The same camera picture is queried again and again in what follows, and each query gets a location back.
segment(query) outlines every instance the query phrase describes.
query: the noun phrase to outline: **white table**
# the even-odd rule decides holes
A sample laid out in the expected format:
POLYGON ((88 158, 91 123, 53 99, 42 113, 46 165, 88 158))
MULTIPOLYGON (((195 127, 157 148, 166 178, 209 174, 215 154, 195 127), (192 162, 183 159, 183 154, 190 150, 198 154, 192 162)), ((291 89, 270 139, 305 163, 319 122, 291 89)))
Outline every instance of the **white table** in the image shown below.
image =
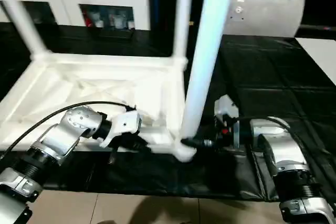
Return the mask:
POLYGON ((307 38, 297 38, 296 40, 336 85, 336 41, 307 38))

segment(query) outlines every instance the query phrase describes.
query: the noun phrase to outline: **robotic arm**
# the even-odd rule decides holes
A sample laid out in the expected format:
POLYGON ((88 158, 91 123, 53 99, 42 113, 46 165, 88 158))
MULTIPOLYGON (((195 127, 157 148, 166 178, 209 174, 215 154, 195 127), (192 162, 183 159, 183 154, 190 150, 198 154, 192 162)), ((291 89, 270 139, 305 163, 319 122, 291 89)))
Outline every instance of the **robotic arm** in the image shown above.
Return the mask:
MULTIPOLYGON (((225 135, 220 141, 229 136, 234 147, 239 146, 239 124, 235 120, 238 114, 238 109, 228 96, 216 101, 217 127, 222 127, 220 134, 225 135)), ((32 212, 26 203, 36 200, 50 173, 76 148, 80 137, 92 137, 101 147, 119 147, 118 136, 127 134, 128 140, 133 138, 136 141, 124 147, 148 150, 147 142, 138 137, 141 118, 135 109, 114 117, 112 122, 106 118, 107 115, 95 112, 88 106, 70 109, 60 123, 51 126, 18 162, 6 168, 0 174, 0 223, 18 224, 29 220, 32 212)), ((271 119, 288 126, 281 119, 271 119)), ((300 147, 289 132, 265 119, 252 119, 250 125, 254 145, 263 148, 279 195, 284 221, 307 223, 323 219, 326 223, 336 224, 331 207, 321 196, 320 186, 315 182, 300 147)), ((183 140, 182 143, 191 147, 221 146, 211 140, 199 143, 183 140)))
POLYGON ((141 126, 136 110, 106 120, 107 115, 88 106, 68 110, 59 124, 51 126, 11 167, 0 174, 0 223, 26 223, 32 216, 27 202, 34 202, 42 185, 76 148, 80 137, 92 137, 101 147, 122 134, 137 137, 141 126))
MULTIPOLYGON (((217 125, 221 125, 221 140, 229 138, 233 147, 239 146, 239 121, 235 120, 238 117, 238 108, 229 96, 216 101, 215 118, 217 125)), ((275 117, 249 120, 253 146, 260 147, 264 154, 279 196, 283 220, 287 223, 336 224, 332 208, 322 196, 301 148, 288 132, 289 125, 275 117)))

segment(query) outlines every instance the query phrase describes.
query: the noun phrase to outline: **glass cabinet door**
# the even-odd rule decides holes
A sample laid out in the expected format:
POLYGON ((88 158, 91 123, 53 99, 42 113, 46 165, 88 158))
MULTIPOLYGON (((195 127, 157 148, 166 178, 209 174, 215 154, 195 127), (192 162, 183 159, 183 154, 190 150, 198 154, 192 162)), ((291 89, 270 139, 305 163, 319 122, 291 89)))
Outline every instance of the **glass cabinet door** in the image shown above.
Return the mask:
POLYGON ((111 30, 135 29, 132 7, 88 4, 80 4, 79 6, 87 27, 101 27, 111 30))
MULTIPOLYGON (((48 2, 33 2, 33 1, 22 1, 23 6, 26 7, 26 10, 30 17, 32 18, 35 24, 56 24, 56 19, 50 5, 48 2)), ((7 20, 4 21, 11 21, 11 17, 9 16, 4 3, 1 1, 1 6, 4 10, 4 13, 7 16, 7 20)))

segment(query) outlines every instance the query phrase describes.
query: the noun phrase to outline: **white plastic frame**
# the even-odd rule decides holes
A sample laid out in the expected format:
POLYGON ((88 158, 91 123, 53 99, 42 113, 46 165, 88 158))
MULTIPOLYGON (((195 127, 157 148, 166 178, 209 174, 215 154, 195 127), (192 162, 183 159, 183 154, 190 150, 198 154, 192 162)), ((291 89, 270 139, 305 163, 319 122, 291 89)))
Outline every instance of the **white plastic frame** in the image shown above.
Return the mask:
MULTIPOLYGON (((88 78, 96 82, 98 80, 92 78, 92 73, 89 74, 91 70, 98 76, 102 73, 109 73, 107 76, 100 76, 98 78, 99 80, 111 76, 111 73, 114 73, 122 67, 123 73, 124 71, 126 72, 128 68, 132 68, 131 72, 134 72, 135 69, 138 69, 140 72, 154 70, 155 75, 152 76, 151 79, 156 79, 155 70, 159 68, 159 70, 164 73, 164 77, 162 78, 163 82, 161 83, 165 85, 163 88, 164 94, 169 96, 169 98, 165 98, 165 102, 160 102, 159 105, 160 112, 163 112, 163 118, 160 118, 159 114, 159 117, 153 120, 152 124, 166 127, 173 135, 174 140, 171 143, 165 143, 164 146, 157 140, 156 143, 153 144, 157 145, 158 148, 153 148, 152 150, 158 153, 171 153, 184 162, 189 161, 193 157, 196 150, 182 145, 181 138, 194 136, 198 129, 222 37, 222 27, 225 23, 229 0, 204 1, 183 121, 181 121, 182 110, 184 108, 183 69, 186 63, 185 52, 188 37, 188 25, 186 22, 190 14, 191 0, 177 0, 179 6, 176 9, 174 57, 168 59, 159 57, 84 56, 48 52, 22 5, 15 0, 6 0, 6 2, 15 25, 32 52, 34 61, 20 77, 7 97, 0 103, 0 118, 2 119, 0 132, 1 130, 5 131, 2 136, 8 136, 10 132, 13 133, 13 131, 11 131, 11 126, 13 125, 10 125, 11 120, 14 121, 13 129, 19 132, 18 127, 20 123, 23 122, 24 117, 27 118, 27 113, 18 115, 17 112, 19 108, 23 111, 27 111, 31 110, 33 105, 37 105, 37 110, 41 110, 40 103, 45 101, 45 93, 42 92, 42 94, 39 94, 39 91, 50 85, 48 83, 50 78, 45 78, 43 74, 51 74, 51 69, 56 72, 56 77, 59 80, 63 82, 70 80, 71 92, 65 92, 67 94, 65 100, 67 100, 71 94, 77 96, 77 93, 80 93, 83 88, 81 76, 80 74, 76 74, 77 71, 83 74, 82 77, 85 77, 85 79, 88 78), (108 71, 109 69, 107 69, 107 71, 103 70, 109 67, 112 67, 110 71, 108 71)), ((141 77, 135 77, 133 75, 133 78, 133 81, 137 81, 141 77)), ((62 91, 62 88, 64 87, 52 87, 48 90, 47 94, 54 96, 56 91, 62 91)), ((64 100, 64 93, 61 92, 59 95, 57 98, 61 99, 63 96, 64 100)), ((152 91, 148 89, 147 101, 145 103, 149 106, 153 105, 153 101, 155 100, 151 96, 152 91)), ((31 115, 28 115, 27 121, 29 121, 29 119, 31 119, 31 115)))

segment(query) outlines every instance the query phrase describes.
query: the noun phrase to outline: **screw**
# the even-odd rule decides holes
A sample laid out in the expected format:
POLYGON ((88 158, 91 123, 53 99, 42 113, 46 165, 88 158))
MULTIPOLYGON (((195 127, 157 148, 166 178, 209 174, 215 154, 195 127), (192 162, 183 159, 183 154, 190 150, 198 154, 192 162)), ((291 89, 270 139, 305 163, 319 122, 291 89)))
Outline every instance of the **screw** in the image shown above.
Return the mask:
POLYGON ((243 8, 242 8, 242 7, 238 6, 238 7, 236 8, 236 13, 241 13, 242 11, 243 11, 243 8))

